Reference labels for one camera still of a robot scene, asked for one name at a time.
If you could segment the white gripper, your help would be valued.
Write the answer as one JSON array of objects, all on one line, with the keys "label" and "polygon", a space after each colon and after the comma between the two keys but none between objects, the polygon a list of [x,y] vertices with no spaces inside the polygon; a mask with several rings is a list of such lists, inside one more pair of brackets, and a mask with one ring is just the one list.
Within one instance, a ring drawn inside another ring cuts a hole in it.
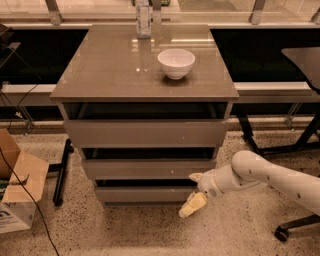
[{"label": "white gripper", "polygon": [[189,175],[189,178],[194,182],[198,182],[198,189],[200,192],[192,192],[189,195],[187,201],[179,210],[179,216],[181,218],[186,218],[204,207],[207,203],[207,197],[214,198],[222,195],[222,192],[215,181],[214,170],[207,171],[204,174],[192,173]]}]

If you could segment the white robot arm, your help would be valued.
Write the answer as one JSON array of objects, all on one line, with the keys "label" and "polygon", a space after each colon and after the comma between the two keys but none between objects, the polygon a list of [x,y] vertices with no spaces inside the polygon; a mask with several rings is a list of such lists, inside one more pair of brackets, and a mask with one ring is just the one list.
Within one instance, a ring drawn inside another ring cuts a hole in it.
[{"label": "white robot arm", "polygon": [[197,183],[179,211],[188,217],[206,205],[208,198],[230,191],[250,190],[268,184],[290,199],[320,215],[320,179],[316,176],[275,165],[251,151],[239,151],[231,163],[204,173],[192,173],[189,178]]}]

